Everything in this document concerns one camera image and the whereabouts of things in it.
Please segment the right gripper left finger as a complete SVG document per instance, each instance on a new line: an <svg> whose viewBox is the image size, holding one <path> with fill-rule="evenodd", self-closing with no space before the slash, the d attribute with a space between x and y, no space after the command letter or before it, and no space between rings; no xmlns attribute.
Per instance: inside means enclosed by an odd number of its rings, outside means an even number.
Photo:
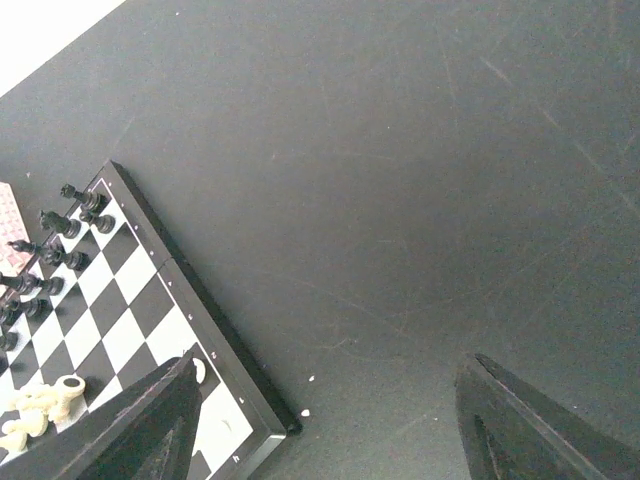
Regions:
<svg viewBox="0 0 640 480"><path fill-rule="evenodd" d="M3 479L185 479L202 396L193 354L172 358L54 438Z"/></svg>

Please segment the pink metal tin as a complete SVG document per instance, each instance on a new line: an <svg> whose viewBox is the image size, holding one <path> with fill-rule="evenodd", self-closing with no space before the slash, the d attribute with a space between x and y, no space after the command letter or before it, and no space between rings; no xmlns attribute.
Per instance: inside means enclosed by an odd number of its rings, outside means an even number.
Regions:
<svg viewBox="0 0 640 480"><path fill-rule="evenodd" d="M9 241L24 240L30 242L22 215L11 186L1 183L0 187L0 237L1 271L8 275L19 274L31 259L31 254L16 252L8 245Z"/></svg>

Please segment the black white chessboard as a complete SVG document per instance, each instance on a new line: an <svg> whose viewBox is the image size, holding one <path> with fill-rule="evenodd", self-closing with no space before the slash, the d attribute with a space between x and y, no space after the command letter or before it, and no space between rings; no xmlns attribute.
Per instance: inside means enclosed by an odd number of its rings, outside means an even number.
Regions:
<svg viewBox="0 0 640 480"><path fill-rule="evenodd" d="M115 218L108 234L84 226L74 240L46 230L52 240L83 251L82 272L31 257L20 273L61 276L66 285L38 318L10 328L15 348L1 350L1 426L18 418L9 397L31 384L64 375L86 381L70 418L50 423L21 452L1 448L1 467L54 438L172 358L204 361L207 377L188 476L247 479L298 424L224 320L213 299L165 232L127 171L108 162L83 191L107 196Z"/></svg>

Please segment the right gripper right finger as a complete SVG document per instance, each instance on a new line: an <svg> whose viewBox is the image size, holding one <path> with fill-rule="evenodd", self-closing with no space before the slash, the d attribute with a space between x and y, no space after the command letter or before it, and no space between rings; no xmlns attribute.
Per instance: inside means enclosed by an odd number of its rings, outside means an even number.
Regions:
<svg viewBox="0 0 640 480"><path fill-rule="evenodd" d="M637 479L639 451L605 435L490 357L455 380L456 415L473 479Z"/></svg>

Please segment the pile of white chess pieces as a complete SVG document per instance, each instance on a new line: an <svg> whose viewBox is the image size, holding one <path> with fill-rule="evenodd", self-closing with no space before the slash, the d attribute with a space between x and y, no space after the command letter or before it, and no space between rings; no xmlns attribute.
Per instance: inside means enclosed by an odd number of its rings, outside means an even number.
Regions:
<svg viewBox="0 0 640 480"><path fill-rule="evenodd" d="M71 403L84 394L86 381L76 375L59 377L54 384L31 384L15 391L6 403L6 411L17 411L18 418L1 426L1 448L21 452L29 438L42 436L50 423L66 422Z"/></svg>

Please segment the black chess pieces row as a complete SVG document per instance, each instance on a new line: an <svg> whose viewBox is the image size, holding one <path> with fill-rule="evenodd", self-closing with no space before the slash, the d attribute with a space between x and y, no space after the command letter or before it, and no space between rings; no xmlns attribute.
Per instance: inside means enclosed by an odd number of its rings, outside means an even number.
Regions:
<svg viewBox="0 0 640 480"><path fill-rule="evenodd" d="M115 218L103 210L109 203L106 195L96 191L79 191L71 184L62 186L60 194L79 204L78 216L71 218L54 211L42 211L40 226L67 240L76 239L84 226L95 228L101 234L108 234L115 227ZM52 240L38 244L25 239L11 240L7 246L17 253L27 253L35 260L52 266L63 266L72 272L84 271L90 263L89 256L83 251L70 250ZM27 319L38 318L50 308L50 300L61 294L66 280L61 276L39 277L25 272L16 275L1 275L1 286L12 297L1 304L1 350L15 348L19 335L10 328L21 316Z"/></svg>

